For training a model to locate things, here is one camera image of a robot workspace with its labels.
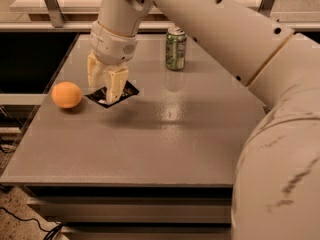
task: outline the can label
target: can label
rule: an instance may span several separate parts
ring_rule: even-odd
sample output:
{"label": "can label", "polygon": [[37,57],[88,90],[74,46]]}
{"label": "can label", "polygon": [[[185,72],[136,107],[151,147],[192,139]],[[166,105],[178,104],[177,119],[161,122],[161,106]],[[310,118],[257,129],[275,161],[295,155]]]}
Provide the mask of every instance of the can label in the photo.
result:
{"label": "can label", "polygon": [[166,66],[171,70],[184,67],[187,35],[179,27],[169,28],[166,41]]}

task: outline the aluminum can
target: aluminum can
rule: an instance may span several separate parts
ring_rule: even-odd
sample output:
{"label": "aluminum can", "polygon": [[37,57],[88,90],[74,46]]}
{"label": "aluminum can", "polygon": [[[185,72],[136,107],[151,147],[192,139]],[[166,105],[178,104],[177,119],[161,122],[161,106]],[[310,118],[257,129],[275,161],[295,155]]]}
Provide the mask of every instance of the aluminum can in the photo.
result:
{"label": "aluminum can", "polygon": [[187,35],[179,27],[169,28],[166,41],[166,66],[171,70],[180,70],[185,64]]}

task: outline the floor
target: floor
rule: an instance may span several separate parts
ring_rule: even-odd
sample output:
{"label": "floor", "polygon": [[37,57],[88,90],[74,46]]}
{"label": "floor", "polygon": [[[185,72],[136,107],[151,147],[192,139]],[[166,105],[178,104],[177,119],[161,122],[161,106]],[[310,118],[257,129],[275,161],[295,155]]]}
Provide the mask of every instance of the floor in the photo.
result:
{"label": "floor", "polygon": [[[0,24],[3,22],[29,22],[25,14],[12,13],[9,5],[15,0],[0,0]],[[319,21],[320,0],[276,0],[272,17],[280,21]],[[6,156],[0,151],[0,165]],[[33,212],[27,205],[28,195],[20,188],[14,187],[8,193],[0,189],[0,207],[6,207],[21,218],[37,218],[46,229],[52,229],[55,223],[44,221],[39,215]],[[0,239],[42,239],[46,233],[41,232],[35,222],[19,222],[12,216],[0,211]]]}

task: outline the green soda can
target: green soda can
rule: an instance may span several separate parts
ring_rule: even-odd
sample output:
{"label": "green soda can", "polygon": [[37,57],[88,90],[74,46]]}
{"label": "green soda can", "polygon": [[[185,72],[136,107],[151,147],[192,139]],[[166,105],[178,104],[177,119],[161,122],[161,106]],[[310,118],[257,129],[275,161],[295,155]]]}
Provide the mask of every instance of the green soda can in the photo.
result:
{"label": "green soda can", "polygon": [[171,70],[180,70],[185,64],[187,35],[179,27],[168,29],[166,42],[166,66]]}

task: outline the gray table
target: gray table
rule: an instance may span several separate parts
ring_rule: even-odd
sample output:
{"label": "gray table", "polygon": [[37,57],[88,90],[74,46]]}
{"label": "gray table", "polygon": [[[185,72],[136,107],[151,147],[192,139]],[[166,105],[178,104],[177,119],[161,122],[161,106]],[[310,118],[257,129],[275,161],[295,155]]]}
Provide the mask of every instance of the gray table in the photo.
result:
{"label": "gray table", "polygon": [[[223,195],[214,190],[232,189],[241,148],[264,116],[262,104],[191,39],[186,67],[179,72],[165,67],[165,35],[139,35],[139,39],[136,56],[129,62],[129,81],[140,94],[109,109],[83,97],[76,108],[63,110],[53,104],[49,93],[1,183],[31,190],[36,197],[30,205],[41,207],[40,214],[47,219],[83,221],[71,211],[79,208],[75,203],[81,203],[82,215],[89,213],[85,221],[110,222],[113,213],[101,219],[101,207],[110,208],[116,195],[127,209],[128,200],[123,201],[127,195],[113,194],[110,199],[101,193],[123,188],[134,189],[129,199],[136,201],[138,195],[143,208],[135,215],[131,210],[130,218],[118,214],[120,222],[229,223],[230,198],[221,203]],[[72,81],[83,94],[90,93],[89,51],[88,36],[81,35],[55,82]],[[144,194],[137,194],[141,189],[148,198],[150,191],[157,193],[147,206]],[[174,191],[174,199],[159,194],[162,190],[169,193],[168,189]],[[192,190],[191,198],[189,192],[179,194],[186,189]],[[202,195],[203,190],[214,194]],[[92,204],[97,200],[103,205],[93,214]],[[148,210],[155,204],[161,205]]]}

